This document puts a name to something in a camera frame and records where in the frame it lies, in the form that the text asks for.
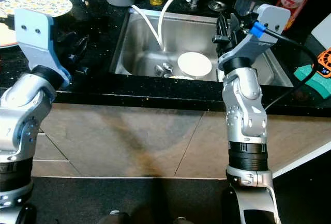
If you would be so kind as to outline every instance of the sink basin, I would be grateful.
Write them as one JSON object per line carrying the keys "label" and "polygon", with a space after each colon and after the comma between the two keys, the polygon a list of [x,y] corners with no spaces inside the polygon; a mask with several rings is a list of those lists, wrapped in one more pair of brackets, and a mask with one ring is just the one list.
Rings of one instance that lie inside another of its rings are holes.
{"label": "sink basin", "polygon": [[[157,29],[160,12],[143,11]],[[212,43],[215,23],[216,18],[167,13],[162,29],[166,50],[163,52],[142,17],[130,9],[124,20],[110,72],[156,77],[155,66],[167,62],[173,66],[175,76],[186,76],[177,65],[178,57],[185,52],[199,52],[212,63],[211,72],[199,80],[222,81],[224,73],[217,69],[216,45]],[[253,67],[257,69],[260,84],[293,86],[271,50],[261,54]]]}

